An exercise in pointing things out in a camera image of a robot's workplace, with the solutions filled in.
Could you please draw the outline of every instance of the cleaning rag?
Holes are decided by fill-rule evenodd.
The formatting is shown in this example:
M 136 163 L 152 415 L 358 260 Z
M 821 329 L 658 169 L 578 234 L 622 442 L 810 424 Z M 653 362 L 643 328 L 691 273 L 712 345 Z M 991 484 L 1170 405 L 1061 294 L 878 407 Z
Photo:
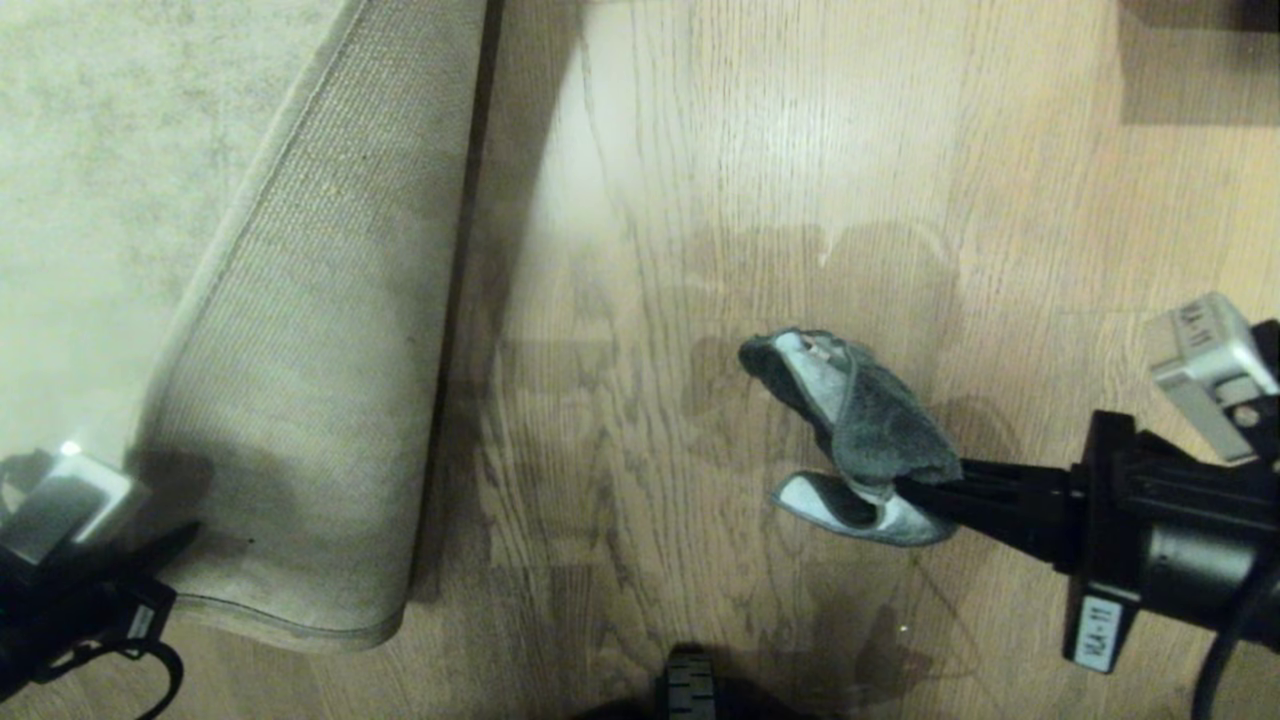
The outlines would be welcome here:
M 742 368 L 814 428 L 840 477 L 800 471 L 773 502 L 828 530 L 893 546 L 951 537 L 955 524 L 895 491 L 899 478 L 963 477 L 960 457 L 915 395 L 864 347 L 824 331 L 786 329 L 739 350 Z

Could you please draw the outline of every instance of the black cable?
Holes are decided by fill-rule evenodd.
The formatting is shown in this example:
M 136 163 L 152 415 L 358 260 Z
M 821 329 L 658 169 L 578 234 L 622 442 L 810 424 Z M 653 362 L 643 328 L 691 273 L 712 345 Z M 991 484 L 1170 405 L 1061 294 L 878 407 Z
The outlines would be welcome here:
M 1196 680 L 1192 720 L 1210 720 L 1213 716 L 1213 697 L 1217 694 L 1217 685 L 1222 682 L 1231 652 L 1277 585 L 1280 585 L 1280 553 L 1272 553 L 1266 565 L 1260 564 L 1254 568 L 1240 588 L 1236 601 L 1228 612 L 1226 624 L 1219 630 L 1204 656 L 1204 665 L 1201 666 L 1199 678 Z
M 186 675 L 186 669 L 182 665 L 182 657 L 178 656 L 178 651 L 160 641 L 138 638 L 116 641 L 100 644 L 97 647 L 82 644 L 72 651 L 70 660 L 44 670 L 33 679 L 41 684 L 56 680 L 67 673 L 70 673 L 77 667 L 83 667 L 99 657 L 111 655 L 113 652 L 138 652 L 142 655 L 150 655 L 159 660 L 164 665 L 165 670 L 169 671 L 169 692 L 166 692 L 164 697 L 160 698 L 160 702 L 152 706 L 151 710 L 138 715 L 138 720 L 155 720 L 169 707 L 173 698 L 178 697 L 178 691 L 182 689 L 182 680 Z

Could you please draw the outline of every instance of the gray cloth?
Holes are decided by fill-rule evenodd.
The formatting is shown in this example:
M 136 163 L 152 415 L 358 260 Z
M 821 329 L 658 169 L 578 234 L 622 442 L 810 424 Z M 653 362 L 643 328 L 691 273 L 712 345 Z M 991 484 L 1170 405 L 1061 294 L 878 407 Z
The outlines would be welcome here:
M 886 544 L 928 544 L 955 532 L 893 489 L 897 478 L 960 479 L 960 459 L 910 388 L 868 350 L 827 332 L 787 329 L 748 341 L 739 359 L 814 427 L 840 470 L 840 478 L 791 475 L 776 503 L 829 530 Z

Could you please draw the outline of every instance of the robotic arm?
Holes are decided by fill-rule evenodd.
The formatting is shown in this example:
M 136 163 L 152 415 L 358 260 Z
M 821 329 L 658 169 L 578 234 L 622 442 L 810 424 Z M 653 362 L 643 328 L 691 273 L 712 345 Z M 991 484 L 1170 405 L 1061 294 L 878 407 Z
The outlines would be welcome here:
M 964 479 L 900 480 L 910 502 L 1069 575 L 1062 655 L 1110 673 L 1140 610 L 1217 630 L 1193 717 L 1208 717 L 1239 639 L 1280 652 L 1280 323 L 1252 329 L 1204 296 L 1148 327 L 1157 384 L 1228 462 L 1097 411 L 1070 470 L 964 461 Z
M 133 478 L 65 443 L 0 462 L 0 702 L 111 652 L 147 655 L 182 685 L 178 653 L 160 642 L 177 593 L 155 579 L 195 538 L 187 525 L 136 551 L 122 530 L 147 500 Z

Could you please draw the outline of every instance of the wooden floor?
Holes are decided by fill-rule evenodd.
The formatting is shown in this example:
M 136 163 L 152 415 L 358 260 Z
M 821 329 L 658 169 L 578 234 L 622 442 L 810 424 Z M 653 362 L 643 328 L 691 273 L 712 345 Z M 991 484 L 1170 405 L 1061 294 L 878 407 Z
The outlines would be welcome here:
M 970 457 L 1069 464 L 1094 407 L 1210 457 L 1140 328 L 1280 311 L 1280 35 L 1169 5 L 508 1 L 406 625 L 348 657 L 174 626 L 168 716 L 568 717 L 680 641 L 833 717 L 1187 716 L 1207 633 L 1143 616 L 1091 674 L 1050 568 L 771 507 L 824 460 L 735 359 L 861 341 Z M 125 670 L 5 711 L 128 716 L 161 685 Z M 1242 653 L 1220 716 L 1277 678 Z

